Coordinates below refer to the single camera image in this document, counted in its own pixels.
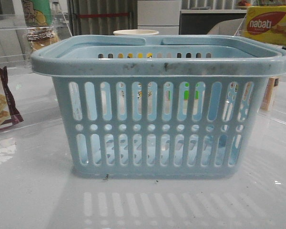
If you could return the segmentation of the packaged bread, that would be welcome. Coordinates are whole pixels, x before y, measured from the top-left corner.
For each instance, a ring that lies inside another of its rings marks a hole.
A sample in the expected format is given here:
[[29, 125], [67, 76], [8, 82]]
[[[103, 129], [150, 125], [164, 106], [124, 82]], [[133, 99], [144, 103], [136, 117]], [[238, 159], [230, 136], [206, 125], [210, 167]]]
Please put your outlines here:
[[27, 40], [32, 51], [39, 50], [60, 41], [53, 27], [28, 28]]

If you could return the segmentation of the light blue plastic basket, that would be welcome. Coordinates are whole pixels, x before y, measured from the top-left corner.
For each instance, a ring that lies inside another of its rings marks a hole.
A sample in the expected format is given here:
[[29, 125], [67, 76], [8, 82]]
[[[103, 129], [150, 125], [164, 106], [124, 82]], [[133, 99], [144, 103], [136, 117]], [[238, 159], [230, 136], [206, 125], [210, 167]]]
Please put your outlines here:
[[225, 177], [286, 50], [239, 36], [80, 35], [31, 54], [50, 76], [82, 174]]

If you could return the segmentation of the white paper cup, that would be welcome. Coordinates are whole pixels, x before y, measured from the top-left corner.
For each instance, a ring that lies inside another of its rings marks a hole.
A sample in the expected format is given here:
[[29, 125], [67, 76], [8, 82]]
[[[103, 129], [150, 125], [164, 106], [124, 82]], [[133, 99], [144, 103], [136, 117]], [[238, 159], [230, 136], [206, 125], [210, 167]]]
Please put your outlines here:
[[131, 30], [117, 30], [113, 32], [117, 36], [146, 36], [146, 35], [158, 35], [159, 31], [155, 30], [141, 30], [141, 29], [131, 29]]

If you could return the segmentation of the white cabinet background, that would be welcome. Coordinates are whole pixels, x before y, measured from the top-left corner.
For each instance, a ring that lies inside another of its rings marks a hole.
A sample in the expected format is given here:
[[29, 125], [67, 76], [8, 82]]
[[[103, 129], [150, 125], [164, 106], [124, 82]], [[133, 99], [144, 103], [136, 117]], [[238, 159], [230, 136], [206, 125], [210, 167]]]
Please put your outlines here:
[[178, 35], [180, 26], [180, 0], [137, 1], [137, 27], [155, 30], [160, 35]]

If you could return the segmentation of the beige carton box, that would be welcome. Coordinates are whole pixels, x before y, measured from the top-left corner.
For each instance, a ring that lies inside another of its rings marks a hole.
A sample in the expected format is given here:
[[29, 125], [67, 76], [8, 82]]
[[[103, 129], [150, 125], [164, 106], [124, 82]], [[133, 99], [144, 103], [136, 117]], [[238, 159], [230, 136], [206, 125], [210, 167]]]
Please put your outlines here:
[[275, 95], [279, 86], [279, 77], [273, 76], [268, 79], [264, 97], [260, 106], [263, 111], [269, 111], [274, 105]]

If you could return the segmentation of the brown cracker snack bag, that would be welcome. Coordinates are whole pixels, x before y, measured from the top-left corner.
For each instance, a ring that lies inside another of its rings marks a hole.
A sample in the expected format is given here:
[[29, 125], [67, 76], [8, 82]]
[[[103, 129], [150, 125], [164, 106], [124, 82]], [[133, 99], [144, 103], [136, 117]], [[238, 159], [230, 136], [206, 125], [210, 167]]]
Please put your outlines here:
[[7, 68], [0, 68], [0, 130], [23, 122], [8, 82]]

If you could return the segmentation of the green yellow cartoon package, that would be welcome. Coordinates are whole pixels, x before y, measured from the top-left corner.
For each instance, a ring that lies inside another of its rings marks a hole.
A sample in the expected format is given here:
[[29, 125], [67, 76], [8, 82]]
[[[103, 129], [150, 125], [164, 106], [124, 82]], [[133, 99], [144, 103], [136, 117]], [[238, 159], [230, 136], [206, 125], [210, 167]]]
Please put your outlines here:
[[48, 0], [22, 0], [25, 23], [28, 27], [47, 27], [52, 24]]

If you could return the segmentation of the clear acrylic shelf left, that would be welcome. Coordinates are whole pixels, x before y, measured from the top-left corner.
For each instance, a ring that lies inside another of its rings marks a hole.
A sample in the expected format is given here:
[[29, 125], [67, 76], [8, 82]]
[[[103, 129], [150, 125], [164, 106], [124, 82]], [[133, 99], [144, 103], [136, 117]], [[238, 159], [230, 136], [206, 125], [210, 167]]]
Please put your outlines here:
[[[72, 36], [68, 21], [63, 13], [56, 13], [53, 27], [60, 41]], [[0, 15], [0, 68], [31, 68], [33, 53], [27, 40], [28, 27], [24, 15]]]

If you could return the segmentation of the clear acrylic stand right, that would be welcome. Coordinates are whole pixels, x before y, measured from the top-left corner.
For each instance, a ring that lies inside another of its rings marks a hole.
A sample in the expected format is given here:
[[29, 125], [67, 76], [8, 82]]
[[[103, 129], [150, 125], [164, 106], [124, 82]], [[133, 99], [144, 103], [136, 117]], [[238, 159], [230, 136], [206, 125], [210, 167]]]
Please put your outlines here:
[[[245, 27], [245, 21], [246, 21], [246, 17], [242, 18], [242, 19], [239, 19], [239, 25], [238, 27], [236, 28], [236, 31], [234, 32], [234, 36], [241, 36], [243, 37], [243, 31], [244, 31], [244, 27]], [[286, 50], [286, 46], [283, 46], [283, 45], [277, 45], [277, 44], [271, 44], [271, 43], [267, 43], [269, 45], [273, 45], [275, 47], [278, 47], [278, 48], [282, 48], [284, 50]]]

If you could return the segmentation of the yellow nabati wafer box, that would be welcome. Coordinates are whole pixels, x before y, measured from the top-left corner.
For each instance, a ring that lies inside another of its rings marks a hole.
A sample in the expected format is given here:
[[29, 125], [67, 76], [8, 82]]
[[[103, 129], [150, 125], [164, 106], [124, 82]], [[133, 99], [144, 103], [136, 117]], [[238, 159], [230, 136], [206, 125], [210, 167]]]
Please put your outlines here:
[[242, 36], [286, 47], [286, 6], [249, 7]]

